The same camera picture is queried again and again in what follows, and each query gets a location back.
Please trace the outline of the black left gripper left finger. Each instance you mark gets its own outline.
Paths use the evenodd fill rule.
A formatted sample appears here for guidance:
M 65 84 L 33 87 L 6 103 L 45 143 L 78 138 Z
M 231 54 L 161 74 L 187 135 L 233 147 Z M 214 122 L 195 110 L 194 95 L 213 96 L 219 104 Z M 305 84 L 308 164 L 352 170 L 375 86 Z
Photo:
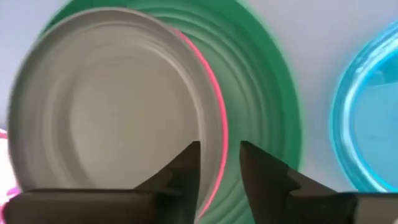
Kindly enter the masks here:
M 130 190 L 38 189 L 10 199 L 5 224 L 194 224 L 201 144 Z

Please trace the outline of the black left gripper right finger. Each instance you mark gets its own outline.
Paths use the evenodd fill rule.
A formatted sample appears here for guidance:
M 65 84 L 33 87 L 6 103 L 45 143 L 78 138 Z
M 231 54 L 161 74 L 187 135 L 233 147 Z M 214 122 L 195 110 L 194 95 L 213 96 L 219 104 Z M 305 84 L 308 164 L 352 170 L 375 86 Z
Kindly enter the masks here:
M 240 165 L 255 224 L 398 224 L 398 193 L 336 192 L 249 141 Z

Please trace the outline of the opaque pink plastic plate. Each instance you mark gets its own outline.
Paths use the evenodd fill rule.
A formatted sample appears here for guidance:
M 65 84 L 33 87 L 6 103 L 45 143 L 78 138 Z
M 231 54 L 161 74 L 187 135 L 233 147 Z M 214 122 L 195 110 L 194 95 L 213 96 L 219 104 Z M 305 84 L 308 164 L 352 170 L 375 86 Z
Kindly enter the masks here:
M 181 39 L 183 39 L 189 46 L 190 48 L 194 51 L 195 55 L 198 57 L 200 60 L 201 64 L 204 66 L 207 75 L 209 76 L 209 79 L 211 81 L 211 84 L 213 85 L 213 89 L 215 92 L 215 96 L 217 99 L 218 103 L 218 108 L 220 109 L 220 118 L 221 118 L 221 133 L 222 133 L 222 147 L 221 147 L 221 159 L 220 159 L 220 164 L 217 168 L 217 176 L 215 179 L 215 183 L 213 186 L 210 188 L 210 195 L 207 200 L 205 200 L 205 203 L 201 209 L 199 209 L 197 218 L 195 222 L 197 223 L 200 218 L 202 218 L 205 214 L 205 212 L 209 209 L 211 203 L 213 202 L 216 193 L 220 187 L 221 180 L 224 175 L 224 170 L 226 166 L 226 160 L 228 157 L 228 148 L 229 148 L 229 129 L 228 129 L 228 119 L 227 119 L 227 112 L 226 112 L 226 107 L 224 103 L 224 98 L 221 92 L 221 88 L 218 84 L 217 78 L 212 71 L 209 63 L 207 62 L 206 58 L 203 56 L 203 54 L 200 52 L 200 50 L 197 48 L 197 46 L 181 31 L 178 29 L 174 28 L 174 31 L 180 36 Z

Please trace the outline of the translucent pink plastic plate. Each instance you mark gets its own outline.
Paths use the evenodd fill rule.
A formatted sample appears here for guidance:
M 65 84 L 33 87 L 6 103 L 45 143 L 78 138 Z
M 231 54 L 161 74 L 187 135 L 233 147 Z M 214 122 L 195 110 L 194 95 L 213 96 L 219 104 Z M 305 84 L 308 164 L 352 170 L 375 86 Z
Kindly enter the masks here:
M 4 206 L 20 192 L 9 158 L 7 132 L 0 128 L 0 224 L 4 224 Z

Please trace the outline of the dark grey plastic plate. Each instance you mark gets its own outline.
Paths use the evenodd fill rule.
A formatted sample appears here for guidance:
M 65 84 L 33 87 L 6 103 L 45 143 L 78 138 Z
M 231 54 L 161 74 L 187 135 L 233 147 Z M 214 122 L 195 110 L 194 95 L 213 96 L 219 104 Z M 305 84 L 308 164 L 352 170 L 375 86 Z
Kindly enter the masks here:
M 62 19 L 31 48 L 11 95 L 9 154 L 24 190 L 131 189 L 199 141 L 198 215 L 220 164 L 219 112 L 173 27 L 99 7 Z

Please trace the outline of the translucent blue plastic plate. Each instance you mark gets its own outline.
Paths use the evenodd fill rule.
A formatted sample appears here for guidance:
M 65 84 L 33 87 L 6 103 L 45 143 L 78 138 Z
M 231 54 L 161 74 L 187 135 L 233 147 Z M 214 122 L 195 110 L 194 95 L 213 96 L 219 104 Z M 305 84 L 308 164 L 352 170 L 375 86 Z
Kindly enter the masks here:
M 330 111 L 330 139 L 360 192 L 398 192 L 398 20 L 343 72 Z

